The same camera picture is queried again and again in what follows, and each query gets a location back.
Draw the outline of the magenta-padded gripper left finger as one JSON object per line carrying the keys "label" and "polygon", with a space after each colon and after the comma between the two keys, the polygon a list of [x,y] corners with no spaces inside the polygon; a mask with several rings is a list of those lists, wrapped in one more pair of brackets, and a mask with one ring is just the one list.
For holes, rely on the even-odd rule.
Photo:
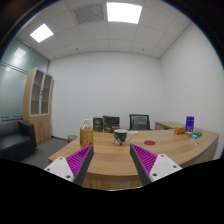
{"label": "magenta-padded gripper left finger", "polygon": [[93,155],[93,147],[88,146],[67,158],[58,157],[45,168],[45,171],[81,186]]}

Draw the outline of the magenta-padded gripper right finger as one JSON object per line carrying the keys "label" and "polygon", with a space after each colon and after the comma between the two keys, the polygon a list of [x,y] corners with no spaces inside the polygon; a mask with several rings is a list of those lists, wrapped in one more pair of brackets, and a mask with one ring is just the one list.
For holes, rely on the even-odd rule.
{"label": "magenta-padded gripper right finger", "polygon": [[143,186],[181,170],[167,155],[156,155],[134,144],[130,145],[130,155]]}

